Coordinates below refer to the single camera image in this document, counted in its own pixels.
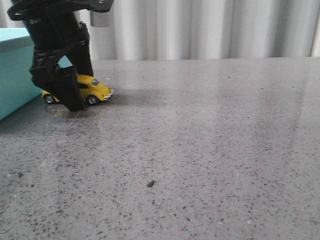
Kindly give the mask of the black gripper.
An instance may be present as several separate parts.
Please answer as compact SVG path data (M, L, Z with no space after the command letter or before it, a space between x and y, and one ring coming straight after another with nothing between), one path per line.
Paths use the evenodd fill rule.
M23 10L23 24L34 43L31 80L71 112L84 109L76 72L94 76L90 35L86 24L78 22L74 14L79 10L80 7L27 7ZM72 66L61 68L59 61L66 54Z

